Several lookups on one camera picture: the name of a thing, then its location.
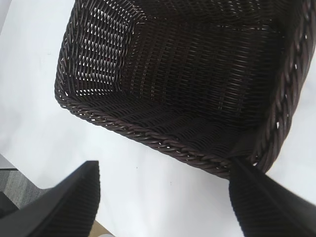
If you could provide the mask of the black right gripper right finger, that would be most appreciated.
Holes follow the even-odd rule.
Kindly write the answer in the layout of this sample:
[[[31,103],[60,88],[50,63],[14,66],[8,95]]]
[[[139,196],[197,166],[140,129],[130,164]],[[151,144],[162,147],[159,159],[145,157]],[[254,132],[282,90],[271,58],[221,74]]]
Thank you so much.
[[[314,237],[316,207],[250,163],[234,159],[229,195],[246,237]]]

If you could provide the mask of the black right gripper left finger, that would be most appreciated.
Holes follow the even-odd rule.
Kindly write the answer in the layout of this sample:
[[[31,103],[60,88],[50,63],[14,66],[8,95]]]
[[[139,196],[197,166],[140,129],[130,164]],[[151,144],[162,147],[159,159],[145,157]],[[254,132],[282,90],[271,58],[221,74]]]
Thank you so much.
[[[100,202],[98,161],[86,161],[28,205],[0,219],[2,237],[87,237]]]

